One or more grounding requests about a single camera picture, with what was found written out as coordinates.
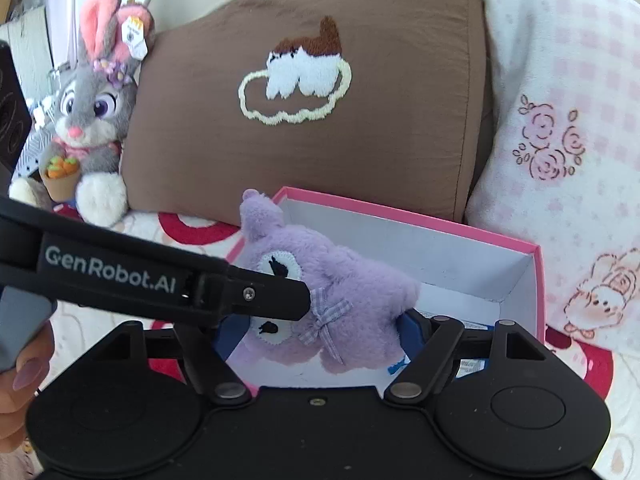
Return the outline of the left hand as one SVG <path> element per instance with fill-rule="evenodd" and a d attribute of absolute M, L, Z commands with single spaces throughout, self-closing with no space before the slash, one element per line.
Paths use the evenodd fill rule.
<path fill-rule="evenodd" d="M 26 436 L 25 417 L 44 378 L 50 370 L 54 353 L 51 324 L 43 325 L 37 336 L 21 351 L 16 367 L 1 374 L 0 382 L 0 448 L 11 453 Z"/>

